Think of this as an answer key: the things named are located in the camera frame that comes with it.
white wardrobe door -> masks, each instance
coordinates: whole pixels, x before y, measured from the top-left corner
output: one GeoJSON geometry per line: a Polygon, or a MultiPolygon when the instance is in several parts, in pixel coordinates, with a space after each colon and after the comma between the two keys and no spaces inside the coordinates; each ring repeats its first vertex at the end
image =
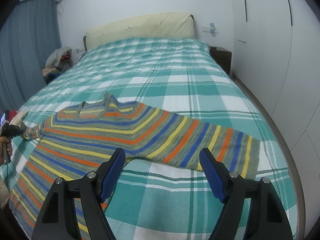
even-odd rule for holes
{"type": "Polygon", "coordinates": [[[320,160],[306,133],[291,151],[301,179],[305,206],[305,236],[320,216],[320,160]]]}
{"type": "Polygon", "coordinates": [[[289,2],[246,0],[246,8],[246,43],[234,42],[232,72],[271,115],[280,96],[290,58],[289,2]]]}
{"type": "Polygon", "coordinates": [[[306,133],[310,138],[318,157],[320,158],[320,106],[318,106],[314,116],[312,117],[306,133]]]}
{"type": "Polygon", "coordinates": [[[238,41],[247,41],[247,21],[245,0],[232,0],[233,9],[233,35],[238,41]]]}
{"type": "Polygon", "coordinates": [[[272,119],[291,150],[306,130],[320,100],[320,23],[305,0],[289,1],[290,63],[272,119]]]}

sweater sleeve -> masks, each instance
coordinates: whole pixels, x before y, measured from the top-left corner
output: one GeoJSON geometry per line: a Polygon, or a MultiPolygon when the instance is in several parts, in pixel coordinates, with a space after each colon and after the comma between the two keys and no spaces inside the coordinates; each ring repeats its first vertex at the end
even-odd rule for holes
{"type": "Polygon", "coordinates": [[[24,122],[20,124],[20,128],[23,131],[21,137],[26,140],[33,140],[37,138],[41,138],[44,135],[44,125],[45,122],[42,122],[34,127],[27,127],[24,122]]]}

dark wooden nightstand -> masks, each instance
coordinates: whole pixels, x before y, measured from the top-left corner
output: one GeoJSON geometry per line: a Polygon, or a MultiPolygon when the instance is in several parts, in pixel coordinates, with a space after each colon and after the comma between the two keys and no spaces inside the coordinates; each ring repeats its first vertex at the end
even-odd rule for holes
{"type": "Polygon", "coordinates": [[[210,47],[210,56],[215,62],[230,75],[232,52],[220,47],[210,47]]]}

cream upholstered headboard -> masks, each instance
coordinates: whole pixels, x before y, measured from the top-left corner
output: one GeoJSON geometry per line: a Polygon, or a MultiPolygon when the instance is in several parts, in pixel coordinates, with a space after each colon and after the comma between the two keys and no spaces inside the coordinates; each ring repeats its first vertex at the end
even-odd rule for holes
{"type": "Polygon", "coordinates": [[[132,37],[195,38],[191,13],[157,13],[119,20],[90,30],[86,50],[132,37]]]}

human hand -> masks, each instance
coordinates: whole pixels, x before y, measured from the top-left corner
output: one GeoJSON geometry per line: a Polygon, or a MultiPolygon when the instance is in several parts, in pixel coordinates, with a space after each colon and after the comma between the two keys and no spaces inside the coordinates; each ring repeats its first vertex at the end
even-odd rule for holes
{"type": "Polygon", "coordinates": [[[11,156],[12,155],[12,145],[11,141],[7,137],[0,137],[0,166],[3,164],[3,153],[2,153],[2,144],[7,143],[7,151],[8,154],[11,156]]]}

